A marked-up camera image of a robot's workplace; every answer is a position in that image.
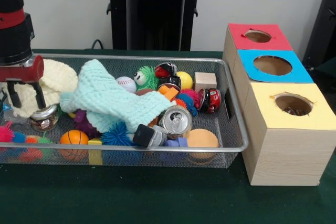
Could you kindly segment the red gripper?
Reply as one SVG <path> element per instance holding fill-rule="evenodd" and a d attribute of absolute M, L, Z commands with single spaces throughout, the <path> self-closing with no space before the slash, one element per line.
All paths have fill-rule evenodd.
<path fill-rule="evenodd" d="M 22 107 L 19 95 L 15 91 L 15 81 L 32 83 L 32 87 L 36 92 L 38 108 L 41 110 L 46 107 L 43 91 L 38 83 L 43 74 L 44 60 L 41 55 L 33 55 L 27 61 L 15 65 L 1 66 L 1 82 L 8 81 L 7 89 L 14 107 Z"/>

